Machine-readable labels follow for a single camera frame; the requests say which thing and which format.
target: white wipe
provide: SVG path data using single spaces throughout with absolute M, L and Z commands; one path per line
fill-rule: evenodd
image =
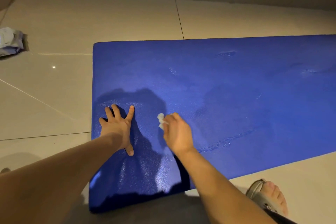
M 163 113 L 159 113 L 157 118 L 159 120 L 159 128 L 161 128 L 163 130 L 163 124 L 168 124 L 168 122 L 164 121 L 163 118 L 165 117 L 165 115 Z

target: person's right arm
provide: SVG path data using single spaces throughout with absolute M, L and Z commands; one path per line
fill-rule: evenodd
M 179 114 L 164 121 L 164 139 L 191 176 L 212 224 L 275 224 L 194 148 L 191 129 Z

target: floor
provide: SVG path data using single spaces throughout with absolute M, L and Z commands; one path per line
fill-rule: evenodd
M 90 140 L 92 46 L 101 41 L 336 34 L 336 12 L 183 0 L 16 0 L 1 27 L 29 52 L 0 61 L 0 169 Z M 279 185 L 298 223 L 334 223 L 336 152 L 233 179 Z M 91 215 L 85 188 L 65 223 L 207 223 L 195 191 Z

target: forearm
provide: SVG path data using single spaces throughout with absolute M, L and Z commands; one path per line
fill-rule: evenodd
M 274 224 L 263 210 L 242 194 L 197 150 L 177 156 L 191 176 L 212 223 Z
M 0 175 L 0 222 L 60 223 L 121 140 L 108 134 Z

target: person's left hand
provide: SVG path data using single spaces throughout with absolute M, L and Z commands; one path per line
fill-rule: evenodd
M 134 115 L 134 106 L 129 107 L 128 115 L 123 119 L 120 115 L 119 108 L 113 104 L 111 105 L 113 114 L 109 107 L 105 107 L 105 112 L 107 116 L 107 121 L 103 118 L 99 118 L 99 123 L 101 124 L 101 133 L 100 136 L 104 136 L 109 133 L 117 133 L 122 136 L 122 143 L 118 150 L 125 149 L 129 156 L 134 155 L 134 150 L 129 141 L 129 133 L 131 129 L 131 120 Z

